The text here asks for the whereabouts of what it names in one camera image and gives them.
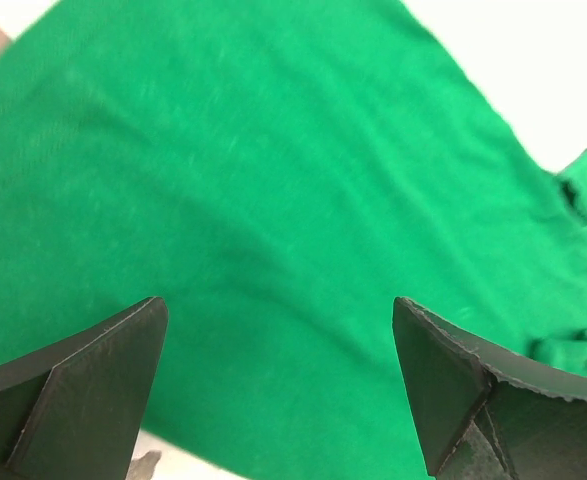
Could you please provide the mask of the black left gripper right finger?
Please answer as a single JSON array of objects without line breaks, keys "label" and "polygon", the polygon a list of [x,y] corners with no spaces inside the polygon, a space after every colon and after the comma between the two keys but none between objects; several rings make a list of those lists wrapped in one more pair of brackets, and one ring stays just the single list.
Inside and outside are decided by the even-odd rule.
[{"label": "black left gripper right finger", "polygon": [[587,479],[587,377],[519,355],[408,298],[393,334],[435,479]]}]

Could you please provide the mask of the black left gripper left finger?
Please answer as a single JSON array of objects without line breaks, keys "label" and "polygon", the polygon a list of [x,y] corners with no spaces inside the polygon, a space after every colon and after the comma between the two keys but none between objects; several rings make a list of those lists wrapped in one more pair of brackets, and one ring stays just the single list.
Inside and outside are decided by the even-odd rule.
[{"label": "black left gripper left finger", "polygon": [[168,324],[149,297],[0,365],[0,479],[123,479]]}]

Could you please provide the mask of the green t-shirt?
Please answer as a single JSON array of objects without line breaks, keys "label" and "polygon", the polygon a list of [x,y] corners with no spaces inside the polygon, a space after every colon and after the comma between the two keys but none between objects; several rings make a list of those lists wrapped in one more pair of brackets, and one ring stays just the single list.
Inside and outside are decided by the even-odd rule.
[{"label": "green t-shirt", "polygon": [[147,430],[422,479],[394,300],[587,375],[587,151],[542,169],[398,1],[62,1],[0,55],[0,364],[150,296]]}]

